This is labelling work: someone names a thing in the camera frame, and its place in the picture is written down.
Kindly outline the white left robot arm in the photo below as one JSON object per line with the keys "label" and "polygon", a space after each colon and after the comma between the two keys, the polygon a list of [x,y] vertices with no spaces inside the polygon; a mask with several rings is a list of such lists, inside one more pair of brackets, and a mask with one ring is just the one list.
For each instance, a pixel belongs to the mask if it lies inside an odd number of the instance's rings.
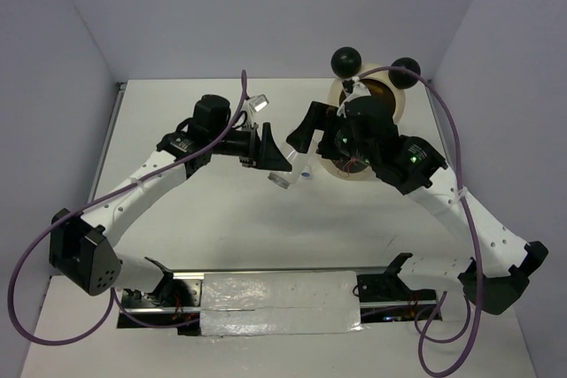
{"label": "white left robot arm", "polygon": [[152,258],[119,254],[115,246],[137,219],[213,155],[237,157],[244,167],[291,171],[271,126],[254,120],[267,105],[263,95],[246,96],[232,113],[226,98],[202,96],[192,116],[163,136],[142,166],[116,188],[116,196],[74,217],[67,209],[53,217],[50,264],[91,296],[110,288],[140,290],[152,305],[166,304],[174,293],[172,271]]}

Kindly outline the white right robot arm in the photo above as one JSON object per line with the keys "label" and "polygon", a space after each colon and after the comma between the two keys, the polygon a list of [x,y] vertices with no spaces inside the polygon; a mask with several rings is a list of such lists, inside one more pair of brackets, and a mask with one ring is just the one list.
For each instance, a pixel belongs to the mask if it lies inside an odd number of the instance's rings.
{"label": "white right robot arm", "polygon": [[399,254],[379,283],[391,297],[404,299],[421,289],[457,291],[483,312],[500,315],[522,296],[530,275],[548,255],[546,246],[513,234],[459,188],[444,157],[423,138],[400,134],[378,99],[359,97],[344,109],[312,102],[286,141],[307,153],[316,131],[322,132],[316,150],[321,158],[355,159],[368,166],[381,182],[421,205],[472,249],[468,258]]}

